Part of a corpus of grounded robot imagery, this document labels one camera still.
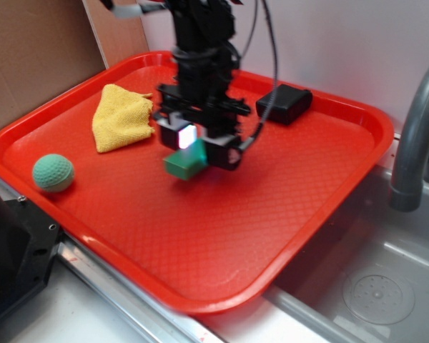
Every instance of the black box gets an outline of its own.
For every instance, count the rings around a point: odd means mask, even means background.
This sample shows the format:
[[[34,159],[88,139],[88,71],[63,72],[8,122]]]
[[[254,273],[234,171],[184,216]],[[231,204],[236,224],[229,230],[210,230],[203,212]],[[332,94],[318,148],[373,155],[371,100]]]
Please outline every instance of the black box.
[[[265,111],[271,92],[256,101],[256,111],[259,116]],[[301,90],[286,84],[277,88],[277,97],[267,120],[281,124],[291,124],[299,115],[307,111],[313,100],[313,94],[308,90]]]

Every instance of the stainless steel sink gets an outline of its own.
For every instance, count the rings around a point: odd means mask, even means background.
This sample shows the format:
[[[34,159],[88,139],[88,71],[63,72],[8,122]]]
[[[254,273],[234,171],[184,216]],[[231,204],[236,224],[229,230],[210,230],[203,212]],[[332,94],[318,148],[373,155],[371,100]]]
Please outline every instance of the stainless steel sink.
[[[330,341],[429,343],[429,185],[402,213],[389,179],[376,167],[265,295]]]

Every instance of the foam ball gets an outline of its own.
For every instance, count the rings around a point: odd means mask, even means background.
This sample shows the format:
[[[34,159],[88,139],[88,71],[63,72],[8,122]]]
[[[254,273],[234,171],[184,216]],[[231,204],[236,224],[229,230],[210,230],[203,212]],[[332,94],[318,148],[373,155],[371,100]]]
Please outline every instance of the foam ball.
[[[49,154],[40,158],[32,172],[35,184],[47,192],[61,192],[74,179],[73,164],[58,154]]]

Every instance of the green block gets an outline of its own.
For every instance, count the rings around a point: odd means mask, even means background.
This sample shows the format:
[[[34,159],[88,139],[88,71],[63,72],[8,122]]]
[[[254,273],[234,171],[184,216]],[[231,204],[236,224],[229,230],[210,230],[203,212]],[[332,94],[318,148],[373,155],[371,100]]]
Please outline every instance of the green block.
[[[198,139],[186,149],[180,149],[164,159],[167,173],[189,180],[208,166],[205,145]]]

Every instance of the red tray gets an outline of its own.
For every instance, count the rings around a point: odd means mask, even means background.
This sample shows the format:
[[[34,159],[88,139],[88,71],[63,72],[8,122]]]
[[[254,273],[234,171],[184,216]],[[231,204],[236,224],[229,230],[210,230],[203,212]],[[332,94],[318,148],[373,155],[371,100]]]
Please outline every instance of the red tray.
[[[156,134],[98,154],[91,125],[103,86],[153,91],[158,104],[156,85],[172,83],[175,71],[168,52],[135,56],[26,115],[0,132],[0,177],[165,304],[220,312],[267,287],[390,146],[393,126],[375,108],[313,91],[311,109],[291,126],[266,125],[234,172],[176,179]],[[230,95],[254,109],[271,88],[242,71]],[[257,121],[253,110],[246,134]],[[31,177],[50,153],[75,168],[59,194]]]

